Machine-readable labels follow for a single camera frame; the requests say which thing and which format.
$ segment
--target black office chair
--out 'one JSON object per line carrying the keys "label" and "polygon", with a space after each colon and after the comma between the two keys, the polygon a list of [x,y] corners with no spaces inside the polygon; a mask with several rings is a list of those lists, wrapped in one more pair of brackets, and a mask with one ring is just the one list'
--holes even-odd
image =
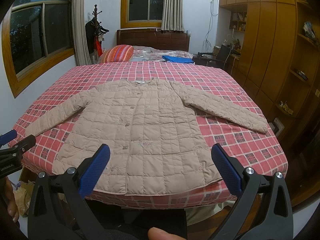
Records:
{"label": "black office chair", "polygon": [[[221,45],[221,49],[219,53],[216,55],[214,53],[209,53],[209,52],[198,52],[198,59],[200,61],[206,60],[208,62],[207,66],[213,66],[215,68],[220,68],[224,70],[224,65],[226,63],[226,60],[230,54],[230,48]],[[203,55],[210,55],[213,56],[214,58],[203,58]]]}

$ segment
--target window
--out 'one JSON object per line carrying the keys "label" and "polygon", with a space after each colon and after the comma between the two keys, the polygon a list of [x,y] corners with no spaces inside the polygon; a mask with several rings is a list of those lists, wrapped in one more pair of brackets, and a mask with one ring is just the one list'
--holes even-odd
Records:
{"label": "window", "polygon": [[4,67],[14,97],[74,54],[70,0],[15,0],[3,20]]}
{"label": "window", "polygon": [[121,0],[121,28],[160,27],[163,0]]}

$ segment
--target window frame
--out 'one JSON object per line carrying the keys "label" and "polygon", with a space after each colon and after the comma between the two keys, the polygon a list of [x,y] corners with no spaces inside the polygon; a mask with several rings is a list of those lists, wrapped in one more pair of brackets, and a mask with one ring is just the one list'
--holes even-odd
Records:
{"label": "window frame", "polygon": [[4,69],[7,75],[9,86],[11,88],[13,97],[16,98],[28,85],[30,85],[34,80],[36,80],[43,73],[48,71],[53,66],[67,59],[68,57],[75,54],[74,44],[73,44],[73,34],[72,34],[72,24],[70,22],[70,36],[71,36],[71,48],[65,47],[61,48],[55,52],[48,54],[47,44],[45,40],[45,35],[43,35],[44,43],[44,53],[45,56],[38,59],[34,63],[27,66],[25,69],[16,74],[10,45],[10,17],[11,13],[23,8],[30,8],[34,6],[42,6],[42,30],[44,30],[44,8],[46,4],[69,4],[69,13],[71,16],[71,0],[44,0],[29,2],[15,7],[10,7],[2,21],[2,31],[1,31],[1,44],[2,44],[2,57],[4,62]]}
{"label": "window frame", "polygon": [[124,28],[137,28],[137,27],[161,27],[162,20],[137,20],[129,21],[129,0],[121,0],[121,16],[120,27]]}

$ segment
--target silver bolt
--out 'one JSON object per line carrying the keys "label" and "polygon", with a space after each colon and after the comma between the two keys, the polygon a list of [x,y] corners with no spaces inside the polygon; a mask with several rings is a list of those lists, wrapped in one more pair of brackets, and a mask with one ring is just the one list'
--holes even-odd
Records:
{"label": "silver bolt", "polygon": [[39,172],[39,174],[38,174],[39,178],[43,178],[44,176],[45,176],[45,172],[44,171]]}
{"label": "silver bolt", "polygon": [[71,168],[67,169],[67,173],[68,174],[74,174],[75,172],[76,172],[76,168],[74,168],[74,167],[71,167]]}
{"label": "silver bolt", "polygon": [[281,172],[276,172],[276,176],[279,178],[279,179],[282,179],[282,177],[283,177],[283,175],[282,175],[282,173]]}
{"label": "silver bolt", "polygon": [[254,169],[251,168],[251,167],[248,167],[245,169],[245,172],[248,173],[248,174],[254,174]]}

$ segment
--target human hand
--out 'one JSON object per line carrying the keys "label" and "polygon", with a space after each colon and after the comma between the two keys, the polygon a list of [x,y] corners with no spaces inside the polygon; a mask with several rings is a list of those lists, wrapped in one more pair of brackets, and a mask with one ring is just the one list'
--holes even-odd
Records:
{"label": "human hand", "polygon": [[185,240],[184,238],[172,235],[159,228],[150,228],[148,231],[149,240]]}
{"label": "human hand", "polygon": [[7,208],[8,214],[12,217],[12,220],[15,223],[19,219],[19,211],[18,211],[18,207],[16,205],[16,201],[14,199],[12,185],[11,185],[8,177],[5,177],[4,194],[5,194],[6,198],[9,200],[8,208]]}

